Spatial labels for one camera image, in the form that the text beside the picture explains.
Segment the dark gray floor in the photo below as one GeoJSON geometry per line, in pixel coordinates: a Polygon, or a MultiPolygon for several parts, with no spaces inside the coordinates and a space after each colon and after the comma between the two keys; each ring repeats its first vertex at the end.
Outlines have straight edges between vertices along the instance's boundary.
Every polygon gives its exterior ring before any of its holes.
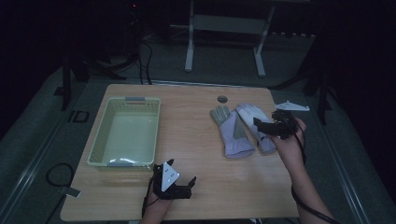
{"type": "MultiPolygon", "coordinates": [[[[187,45],[184,33],[168,43],[158,43],[159,39],[155,35],[146,40],[152,47],[149,73],[154,84],[187,82],[267,87],[296,74],[313,39],[269,36],[262,54],[267,72],[265,78],[257,76],[253,52],[247,45],[220,44],[220,47],[213,47],[212,43],[207,42],[207,36],[200,38],[198,35],[193,70],[185,73],[187,45]]],[[[143,63],[146,63],[149,48],[142,46],[141,51],[143,63]]],[[[124,83],[139,83],[136,65],[121,71],[120,75],[128,77],[124,83]]],[[[59,188],[48,184],[46,173],[59,162],[77,166],[106,86],[116,83],[100,75],[95,75],[89,83],[73,82],[73,102],[68,110],[61,112],[62,99],[52,95],[56,87],[61,85],[61,80],[61,71],[49,78],[1,142],[0,201],[3,208],[9,204],[6,203],[7,198],[12,195],[28,162],[40,149],[47,150],[41,165],[36,167],[37,174],[29,182],[30,188],[13,204],[15,209],[10,213],[8,223],[45,223],[54,209],[50,223],[63,223],[59,218],[62,205],[57,207],[62,195],[59,188]],[[67,122],[72,110],[90,112],[87,123],[67,122]],[[55,137],[46,139],[52,133],[55,137]]],[[[304,80],[272,93],[276,103],[290,100],[310,105],[312,109],[310,112],[295,113],[295,116],[302,118],[308,125],[306,167],[325,203],[341,223],[396,223],[395,205],[384,190],[343,109],[329,97],[332,110],[326,112],[328,124],[321,125],[316,116],[318,97],[303,96],[303,85],[304,80]]],[[[53,178],[66,181],[66,172],[60,169],[53,178]]],[[[263,219],[263,222],[290,223],[285,218],[263,219]]]]}

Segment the dark background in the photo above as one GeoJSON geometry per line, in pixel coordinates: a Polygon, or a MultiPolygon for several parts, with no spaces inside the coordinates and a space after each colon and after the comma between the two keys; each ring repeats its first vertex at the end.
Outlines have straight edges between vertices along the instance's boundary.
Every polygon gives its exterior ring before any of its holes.
{"type": "MultiPolygon", "coordinates": [[[[207,13],[261,15],[256,7],[239,11],[240,3],[228,8],[215,4],[209,7],[204,0],[202,3],[197,9],[207,13]]],[[[319,71],[324,67],[329,71],[330,87],[336,91],[339,104],[348,113],[395,202],[396,186],[392,177],[396,171],[393,112],[396,4],[384,0],[333,3],[336,4],[328,4],[328,1],[281,4],[276,8],[270,32],[317,37],[304,67],[320,68],[319,71]]],[[[140,20],[166,38],[170,23],[188,24],[188,17],[189,3],[185,0],[1,0],[0,137],[19,117],[44,80],[62,65],[65,52],[72,55],[76,78],[84,81],[89,74],[81,66],[76,49],[95,60],[108,61],[112,53],[128,54],[138,50],[138,43],[134,41],[128,43],[126,50],[114,44],[125,38],[128,22],[140,20]]],[[[320,75],[316,72],[310,78],[320,75]]]]}

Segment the glove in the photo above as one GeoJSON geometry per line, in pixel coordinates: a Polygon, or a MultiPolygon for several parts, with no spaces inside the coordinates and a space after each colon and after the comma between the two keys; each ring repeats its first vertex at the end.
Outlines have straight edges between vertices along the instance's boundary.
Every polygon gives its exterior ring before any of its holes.
{"type": "Polygon", "coordinates": [[[276,147],[274,143],[267,137],[265,133],[257,130],[257,126],[253,124],[253,118],[260,119],[262,122],[272,123],[271,120],[265,116],[264,112],[255,105],[240,104],[236,108],[242,120],[249,127],[254,137],[257,139],[257,146],[262,149],[263,153],[274,152],[276,147]]]}
{"type": "Polygon", "coordinates": [[[210,116],[219,126],[227,158],[242,158],[253,153],[254,146],[248,141],[243,123],[235,111],[230,112],[226,105],[218,105],[210,111],[210,116]]]}

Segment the plastic basket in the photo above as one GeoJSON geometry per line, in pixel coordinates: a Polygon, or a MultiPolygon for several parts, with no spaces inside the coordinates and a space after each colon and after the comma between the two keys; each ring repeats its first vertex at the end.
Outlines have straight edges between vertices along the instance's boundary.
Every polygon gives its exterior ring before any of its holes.
{"type": "Polygon", "coordinates": [[[160,105],[159,98],[108,99],[88,164],[151,170],[155,157],[160,105]]]}

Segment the wooden table top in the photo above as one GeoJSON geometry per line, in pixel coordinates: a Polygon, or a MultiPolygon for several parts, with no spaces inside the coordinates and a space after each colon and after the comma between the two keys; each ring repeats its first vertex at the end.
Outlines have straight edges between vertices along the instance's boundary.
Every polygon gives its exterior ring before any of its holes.
{"type": "MultiPolygon", "coordinates": [[[[267,89],[242,87],[110,85],[84,148],[72,188],[78,198],[67,197],[61,212],[65,221],[138,220],[152,172],[101,170],[87,163],[107,99],[114,96],[161,98],[156,164],[175,159],[177,184],[197,176],[190,199],[175,200],[165,219],[224,219],[297,217],[290,194],[290,177],[277,152],[263,155],[256,148],[245,158],[228,159],[219,127],[209,115],[218,96],[228,98],[231,109],[249,103],[268,117],[275,110],[267,89]]],[[[255,139],[248,132],[255,145],[255,139]]]]}

